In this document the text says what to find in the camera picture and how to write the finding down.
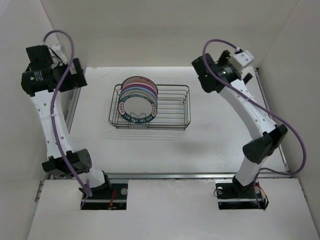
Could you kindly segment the grey wire dish rack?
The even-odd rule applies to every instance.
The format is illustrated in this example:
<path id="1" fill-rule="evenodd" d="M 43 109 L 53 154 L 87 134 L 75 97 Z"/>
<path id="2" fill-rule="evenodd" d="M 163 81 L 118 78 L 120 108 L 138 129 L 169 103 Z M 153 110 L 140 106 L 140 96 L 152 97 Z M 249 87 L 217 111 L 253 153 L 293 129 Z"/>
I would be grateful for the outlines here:
<path id="1" fill-rule="evenodd" d="M 117 129 L 182 130 L 191 123 L 190 88 L 183 84 L 159 84 L 154 98 L 143 88 L 123 91 L 115 85 L 108 122 Z"/>

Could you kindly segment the green rimmed white plate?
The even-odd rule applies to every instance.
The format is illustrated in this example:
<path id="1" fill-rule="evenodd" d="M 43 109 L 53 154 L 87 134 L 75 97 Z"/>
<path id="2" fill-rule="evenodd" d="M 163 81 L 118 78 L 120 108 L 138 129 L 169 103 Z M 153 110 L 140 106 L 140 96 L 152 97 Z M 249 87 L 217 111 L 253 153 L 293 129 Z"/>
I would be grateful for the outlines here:
<path id="1" fill-rule="evenodd" d="M 134 124 L 146 124 L 158 113 L 157 104 L 141 94 L 123 97 L 118 101 L 117 109 L 123 119 Z"/>

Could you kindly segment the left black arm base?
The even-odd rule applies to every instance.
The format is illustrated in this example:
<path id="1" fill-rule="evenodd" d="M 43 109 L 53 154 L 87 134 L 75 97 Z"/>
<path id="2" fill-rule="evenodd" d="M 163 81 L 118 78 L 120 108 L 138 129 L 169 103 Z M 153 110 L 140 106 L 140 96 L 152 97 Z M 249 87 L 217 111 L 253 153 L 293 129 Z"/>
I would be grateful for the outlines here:
<path id="1" fill-rule="evenodd" d="M 80 202 L 81 210 L 126 210 L 128 197 L 128 183 L 116 182 L 111 189 L 96 192 L 92 197 L 86 198 L 84 194 Z"/>

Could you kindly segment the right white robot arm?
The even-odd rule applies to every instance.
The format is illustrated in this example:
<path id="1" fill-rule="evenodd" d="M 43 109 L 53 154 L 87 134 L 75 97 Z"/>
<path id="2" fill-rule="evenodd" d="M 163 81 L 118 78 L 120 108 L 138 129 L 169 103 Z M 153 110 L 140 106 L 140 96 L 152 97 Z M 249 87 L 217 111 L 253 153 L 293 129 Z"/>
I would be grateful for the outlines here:
<path id="1" fill-rule="evenodd" d="M 253 55 L 238 50 L 230 55 L 225 50 L 218 61 L 210 54 L 196 58 L 193 66 L 202 89 L 206 93 L 217 92 L 235 110 L 252 138 L 243 146 L 244 159 L 232 179 L 232 193 L 243 197 L 253 189 L 254 178 L 266 159 L 273 154 L 288 132 L 284 124 L 277 125 L 266 112 L 256 106 L 246 84 L 251 74 L 241 76 L 244 68 L 254 61 Z"/>

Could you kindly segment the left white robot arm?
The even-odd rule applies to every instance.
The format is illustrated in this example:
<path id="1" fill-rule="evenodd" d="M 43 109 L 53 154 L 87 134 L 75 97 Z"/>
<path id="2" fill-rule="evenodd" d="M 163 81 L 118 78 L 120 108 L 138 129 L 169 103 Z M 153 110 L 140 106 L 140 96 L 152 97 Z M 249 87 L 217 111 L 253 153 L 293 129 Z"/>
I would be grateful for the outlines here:
<path id="1" fill-rule="evenodd" d="M 75 178 L 88 197 L 107 198 L 112 185 L 106 173 L 93 168 L 89 151 L 77 148 L 65 121 L 61 93 L 87 85 L 78 58 L 68 65 L 47 45 L 26 48 L 30 63 L 21 76 L 21 87 L 33 103 L 46 140 L 44 172 L 54 177 Z"/>

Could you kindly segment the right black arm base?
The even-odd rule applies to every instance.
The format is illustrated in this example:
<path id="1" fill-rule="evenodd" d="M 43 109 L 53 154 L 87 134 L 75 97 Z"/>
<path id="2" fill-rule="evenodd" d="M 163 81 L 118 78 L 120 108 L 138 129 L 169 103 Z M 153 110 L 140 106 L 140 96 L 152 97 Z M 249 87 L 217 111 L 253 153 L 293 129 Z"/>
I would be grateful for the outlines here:
<path id="1" fill-rule="evenodd" d="M 266 210 L 269 205 L 266 193 L 258 184 L 239 193 L 231 182 L 217 182 L 213 194 L 219 210 Z"/>

